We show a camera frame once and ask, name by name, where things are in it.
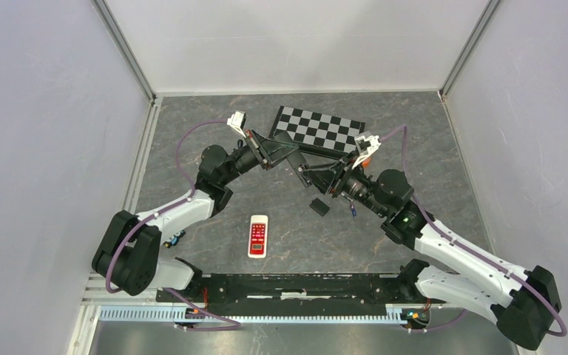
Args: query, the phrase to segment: metal frame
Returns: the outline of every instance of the metal frame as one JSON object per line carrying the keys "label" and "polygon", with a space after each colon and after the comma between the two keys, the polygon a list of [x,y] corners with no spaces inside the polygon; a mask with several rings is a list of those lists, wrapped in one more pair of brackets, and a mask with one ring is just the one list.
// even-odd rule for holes
{"label": "metal frame", "polygon": [[158,124],[158,116],[160,114],[162,100],[163,98],[156,98],[149,108],[143,129],[143,135],[141,136],[141,142],[138,145],[138,152],[136,153],[136,159],[134,160],[134,165],[132,167],[132,174],[129,177],[129,185],[127,186],[123,209],[131,213],[136,211],[136,203],[138,202],[138,196],[141,193],[146,163],[149,159],[149,151],[151,150],[155,127]]}
{"label": "metal frame", "polygon": [[121,52],[123,58],[125,58],[125,61],[127,62],[127,65],[134,73],[136,81],[138,81],[138,85],[141,87],[141,90],[143,90],[143,94],[153,103],[156,99],[155,91],[153,91],[149,81],[147,81],[141,66],[138,65],[138,61],[136,61],[136,57],[134,56],[132,49],[129,48],[129,44],[127,44],[127,40],[125,39],[121,28],[118,26],[112,11],[109,9],[108,4],[105,0],[92,0],[92,3],[99,12],[101,19],[104,21],[109,34],[112,36],[112,39],[118,47],[118,50]]}
{"label": "metal frame", "polygon": [[450,74],[447,76],[445,82],[443,83],[443,86],[439,90],[439,95],[441,96],[442,101],[445,101],[445,97],[450,92],[450,90],[452,90],[452,86],[456,82],[456,79],[458,78],[464,65],[469,60],[473,49],[480,41],[482,33],[487,28],[489,22],[491,21],[491,18],[496,13],[501,2],[502,0],[489,0],[487,6],[484,8],[484,11],[482,11],[480,18],[478,18],[478,21],[476,22],[476,26],[473,28],[471,34],[469,35],[469,38],[467,39],[467,43],[464,44],[459,57],[456,59],[456,63],[454,63],[452,70],[450,70]]}

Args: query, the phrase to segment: cable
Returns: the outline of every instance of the cable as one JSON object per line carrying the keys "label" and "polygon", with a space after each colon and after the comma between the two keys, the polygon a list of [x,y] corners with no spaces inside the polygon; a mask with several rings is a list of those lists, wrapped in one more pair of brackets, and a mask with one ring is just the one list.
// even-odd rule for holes
{"label": "cable", "polygon": [[225,317],[222,317],[222,316],[218,316],[216,314],[213,314],[213,313],[206,311],[205,309],[197,307],[193,302],[188,301],[184,296],[182,296],[181,294],[179,294],[178,292],[176,292],[176,290],[174,290],[172,288],[163,288],[163,290],[166,291],[166,292],[169,292],[173,296],[177,297],[180,301],[186,303],[190,307],[193,307],[194,309],[198,310],[200,313],[205,314],[208,317],[214,318],[216,320],[222,320],[224,322],[232,324],[232,325],[226,325],[225,327],[210,327],[210,328],[187,328],[187,327],[185,327],[184,328],[185,331],[233,331],[234,329],[238,329],[240,327],[240,323],[235,321],[235,320],[225,318]]}
{"label": "cable", "polygon": [[192,181],[190,176],[188,174],[186,174],[186,172],[180,166],[180,158],[179,158],[180,147],[182,146],[182,143],[184,142],[186,137],[192,131],[196,130],[197,128],[199,128],[201,126],[205,126],[207,124],[226,124],[226,123],[227,123],[227,121],[207,121],[207,122],[203,122],[201,124],[198,124],[197,126],[192,127],[188,132],[186,132],[186,134],[184,134],[184,136],[180,139],[179,143],[177,143],[177,148],[175,149],[175,165],[177,167],[177,170],[179,170],[179,172],[186,178],[186,180],[190,184],[190,194],[188,195],[188,197],[183,198],[183,199],[179,200],[178,202],[173,203],[171,205],[168,205],[167,207],[164,207],[163,209],[160,209],[159,211],[156,211],[156,212],[150,214],[149,216],[143,218],[140,222],[138,222],[138,224],[136,224],[136,226],[134,228],[132,228],[131,231],[129,231],[127,233],[127,235],[125,236],[123,241],[121,241],[121,244],[119,244],[118,248],[116,248],[116,251],[115,251],[114,255],[112,256],[112,260],[110,260],[110,262],[109,262],[109,266],[108,266],[107,273],[106,273],[106,290],[109,293],[115,294],[115,293],[117,293],[121,290],[121,288],[112,288],[112,281],[111,281],[112,272],[114,271],[114,267],[116,266],[116,260],[118,260],[118,256],[121,255],[121,252],[123,252],[123,249],[125,249],[125,245],[127,245],[129,240],[136,233],[136,231],[138,229],[140,229],[142,226],[144,226],[146,223],[148,223],[150,220],[153,220],[154,218],[160,217],[161,215],[167,213],[168,211],[171,211],[172,209],[176,209],[177,207],[182,206],[186,201],[188,201],[189,199],[191,199],[195,195],[195,191],[196,191],[195,183]]}
{"label": "cable", "polygon": [[453,320],[445,324],[437,325],[436,327],[426,328],[426,329],[408,329],[408,333],[423,334],[431,331],[440,331],[441,329],[449,328],[452,325],[455,325],[456,323],[460,322],[465,316],[467,316],[467,313],[469,312],[466,309],[463,309],[458,317],[454,318]]}
{"label": "cable", "polygon": [[[392,137],[393,135],[395,135],[398,131],[403,130],[404,131],[404,135],[402,136],[402,168],[404,169],[404,174],[406,175],[406,179],[410,180],[409,178],[409,174],[408,174],[408,163],[406,161],[406,153],[408,151],[408,147],[407,147],[407,141],[408,141],[408,126],[406,124],[402,124],[401,126],[395,128],[394,130],[392,130],[391,132],[389,132],[387,135],[381,137],[379,139],[380,142],[382,141],[386,141],[388,138]],[[419,201],[419,199],[417,198],[417,196],[415,196],[415,194],[413,194],[413,201],[415,202],[415,204],[417,205],[417,207],[419,208],[419,211],[422,213],[424,219],[426,220],[426,222],[432,227],[432,229],[434,229],[434,231],[436,231],[437,233],[439,233],[444,239],[452,241],[452,237],[450,237],[449,235],[445,234],[444,231],[442,231],[439,227],[436,226],[436,224],[434,224],[434,222],[430,219],[430,217],[427,215],[427,212],[425,211],[425,209],[423,208],[423,205],[421,204],[421,202]],[[453,241],[454,245],[458,246],[459,248],[463,249],[464,251],[466,251],[467,253],[473,255],[474,257],[477,257],[478,259],[482,260],[483,262],[485,262],[486,264],[488,264],[489,266],[492,266],[493,268],[497,269],[498,271],[500,271],[502,274],[507,275],[508,277],[510,277],[511,279],[515,280],[516,282],[518,282],[520,285],[522,285],[523,287],[525,287],[528,291],[530,291],[530,293],[532,293],[535,297],[537,297],[537,300],[539,300],[541,303],[543,303],[543,305],[545,306],[545,308],[547,308],[547,310],[554,316],[554,319],[556,320],[556,322],[558,323],[558,326],[561,327],[561,331],[550,331],[548,330],[547,333],[549,335],[553,335],[555,337],[565,337],[567,335],[567,326],[565,325],[565,323],[563,322],[563,319],[561,318],[560,315],[558,315],[558,312],[554,309],[554,307],[552,305],[550,305],[549,302],[547,302],[547,300],[545,299],[545,297],[541,296],[541,294],[539,294],[537,292],[537,290],[535,290],[529,283],[527,283],[526,281],[522,280],[520,277],[518,277],[517,275],[515,275],[514,273],[512,273],[510,270],[508,270],[507,268],[495,263],[494,261],[490,260],[488,257],[485,257],[484,255],[478,253],[476,250],[471,249],[469,246],[466,246],[463,243],[460,243],[459,241]]]}

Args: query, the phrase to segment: black small box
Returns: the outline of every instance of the black small box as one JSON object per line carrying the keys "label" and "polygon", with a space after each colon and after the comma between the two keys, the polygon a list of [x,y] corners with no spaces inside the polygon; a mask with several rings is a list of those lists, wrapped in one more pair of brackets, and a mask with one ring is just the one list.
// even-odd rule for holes
{"label": "black small box", "polygon": [[326,213],[330,210],[330,206],[323,203],[323,201],[315,198],[310,203],[310,208],[313,209],[316,213],[320,214],[321,217],[325,216]]}

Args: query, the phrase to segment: gray floor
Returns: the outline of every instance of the gray floor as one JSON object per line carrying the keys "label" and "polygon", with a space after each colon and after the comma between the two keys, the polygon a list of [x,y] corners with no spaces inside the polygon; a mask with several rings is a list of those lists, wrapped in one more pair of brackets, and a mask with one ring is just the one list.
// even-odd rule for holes
{"label": "gray floor", "polygon": [[[456,313],[435,310],[432,321],[442,324]],[[447,330],[413,335],[393,325],[245,324],[236,331],[184,333],[166,323],[101,322],[90,353],[511,355],[517,347],[491,322],[469,314]]]}
{"label": "gray floor", "polygon": [[[367,123],[375,135],[395,126],[410,128],[408,162],[411,184],[428,211],[458,234],[487,249],[473,195],[464,174],[450,124],[434,92],[239,95],[164,98],[146,165],[138,211],[160,206],[184,194],[189,184],[175,170],[175,145],[195,124],[221,120],[235,110],[247,113],[246,128],[268,134],[280,105],[308,109]],[[400,168],[400,139],[382,145],[367,173],[377,176]],[[224,124],[201,127],[182,146],[181,163],[197,173],[201,151],[220,144],[229,151],[237,136]],[[320,194],[304,189],[283,163],[271,171],[256,168],[230,184],[227,208],[188,229],[180,243],[162,252],[179,256],[206,272],[393,272],[416,252],[393,244],[379,228],[381,220],[363,206],[352,218],[348,201],[324,198],[331,210],[320,217],[308,204]],[[249,218],[267,214],[267,258],[247,257]]]}

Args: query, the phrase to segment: white bracket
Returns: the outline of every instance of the white bracket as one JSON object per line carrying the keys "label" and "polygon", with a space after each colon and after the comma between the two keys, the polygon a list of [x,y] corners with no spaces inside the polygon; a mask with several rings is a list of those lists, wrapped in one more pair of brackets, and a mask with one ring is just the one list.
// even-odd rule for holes
{"label": "white bracket", "polygon": [[380,147],[379,136],[371,135],[369,132],[364,132],[354,138],[356,143],[356,148],[360,155],[354,162],[353,168],[360,165],[363,161],[367,160],[373,153],[375,153]]}
{"label": "white bracket", "polygon": [[230,126],[234,131],[236,131],[243,138],[247,137],[243,131],[245,126],[245,113],[242,111],[236,111],[234,114],[227,119],[227,125]]}

